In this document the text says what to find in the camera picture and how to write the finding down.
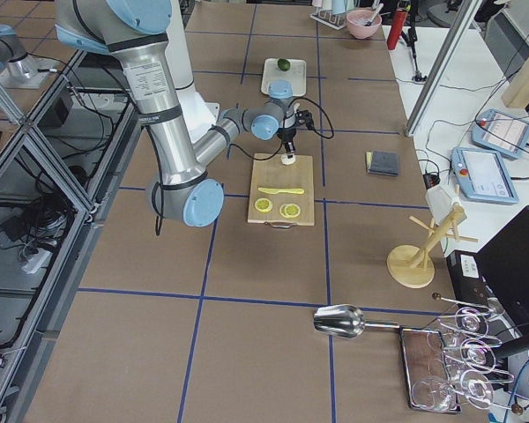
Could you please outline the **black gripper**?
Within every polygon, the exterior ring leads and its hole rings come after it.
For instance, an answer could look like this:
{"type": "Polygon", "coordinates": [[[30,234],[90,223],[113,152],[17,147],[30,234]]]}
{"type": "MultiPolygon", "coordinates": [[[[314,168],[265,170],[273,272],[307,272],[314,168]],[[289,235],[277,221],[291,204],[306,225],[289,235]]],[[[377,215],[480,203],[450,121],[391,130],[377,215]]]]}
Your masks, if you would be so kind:
{"type": "Polygon", "coordinates": [[[286,150],[295,149],[294,139],[297,128],[302,125],[307,129],[314,126],[312,114],[308,110],[296,110],[279,124],[276,135],[286,150]]]}

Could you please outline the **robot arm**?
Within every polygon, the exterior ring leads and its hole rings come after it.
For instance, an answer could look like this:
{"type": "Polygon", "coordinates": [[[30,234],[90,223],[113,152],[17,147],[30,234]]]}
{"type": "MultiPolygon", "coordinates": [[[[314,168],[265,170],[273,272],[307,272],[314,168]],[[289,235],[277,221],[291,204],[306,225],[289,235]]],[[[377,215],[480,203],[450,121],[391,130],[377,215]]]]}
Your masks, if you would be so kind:
{"type": "Polygon", "coordinates": [[[212,224],[224,192],[208,177],[208,165],[244,131],[269,140],[294,129],[292,87],[280,80],[270,85],[262,107],[229,109],[199,140],[191,140],[178,93],[194,79],[176,1],[58,1],[56,33],[66,45],[121,64],[158,162],[150,195],[158,221],[212,224]]]}

